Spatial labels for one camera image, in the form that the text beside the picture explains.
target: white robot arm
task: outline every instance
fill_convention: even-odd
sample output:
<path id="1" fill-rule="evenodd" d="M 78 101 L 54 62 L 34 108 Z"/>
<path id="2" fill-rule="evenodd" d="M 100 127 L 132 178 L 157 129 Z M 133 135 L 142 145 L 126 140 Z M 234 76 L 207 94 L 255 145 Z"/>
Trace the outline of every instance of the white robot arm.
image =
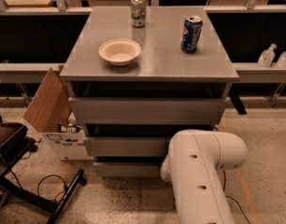
<path id="1" fill-rule="evenodd" d="M 161 178 L 172 180 L 180 224 L 234 224 L 218 169 L 247 159 L 244 141 L 232 133 L 185 130 L 170 141 Z"/>

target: drawer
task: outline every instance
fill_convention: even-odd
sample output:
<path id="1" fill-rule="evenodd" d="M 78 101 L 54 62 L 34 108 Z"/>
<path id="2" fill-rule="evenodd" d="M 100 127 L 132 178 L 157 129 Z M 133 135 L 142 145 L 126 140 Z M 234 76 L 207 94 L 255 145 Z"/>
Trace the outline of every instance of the drawer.
<path id="1" fill-rule="evenodd" d="M 96 174 L 103 177 L 159 177 L 158 163 L 94 162 Z"/>
<path id="2" fill-rule="evenodd" d="M 218 124 L 225 99 L 69 98 L 77 122 L 84 124 Z"/>
<path id="3" fill-rule="evenodd" d="M 166 138 L 87 137 L 89 156 L 94 157 L 164 157 Z"/>

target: floor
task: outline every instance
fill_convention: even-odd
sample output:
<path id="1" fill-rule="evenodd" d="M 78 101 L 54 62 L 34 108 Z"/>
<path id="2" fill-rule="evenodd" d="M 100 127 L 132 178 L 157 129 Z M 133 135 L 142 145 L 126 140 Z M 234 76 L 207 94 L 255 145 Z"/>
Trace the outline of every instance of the floor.
<path id="1" fill-rule="evenodd" d="M 240 136 L 249 149 L 246 164 L 226 171 L 226 195 L 236 199 L 253 224 L 286 224 L 286 98 L 273 109 L 264 97 L 243 98 L 247 115 L 238 115 L 229 102 L 217 126 L 219 131 Z M 4 121 L 23 120 L 22 99 L 0 98 Z M 29 127 L 28 135 L 41 135 Z M 59 175 L 67 183 L 83 169 L 86 186 L 78 186 L 57 223 L 76 224 L 177 224 L 172 186 L 158 178 L 101 178 L 91 161 L 60 161 L 43 140 L 36 153 L 20 161 L 13 172 L 21 185 L 34 193 L 47 175 Z M 15 183 L 12 175 L 8 179 Z M 41 196 L 54 199 L 62 181 L 51 177 L 40 185 Z M 228 199 L 237 224 L 248 223 L 233 199 Z M 0 223 L 45 223 L 49 214 L 15 197 L 0 209 Z"/>

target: bowl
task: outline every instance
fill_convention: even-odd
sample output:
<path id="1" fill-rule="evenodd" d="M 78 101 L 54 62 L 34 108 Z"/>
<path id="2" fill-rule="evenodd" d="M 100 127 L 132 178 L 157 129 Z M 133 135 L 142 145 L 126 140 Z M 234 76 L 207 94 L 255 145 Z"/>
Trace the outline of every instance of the bowl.
<path id="1" fill-rule="evenodd" d="M 141 53 L 141 47 L 130 39 L 114 39 L 100 46 L 98 53 L 104 60 L 117 66 L 124 66 Z"/>

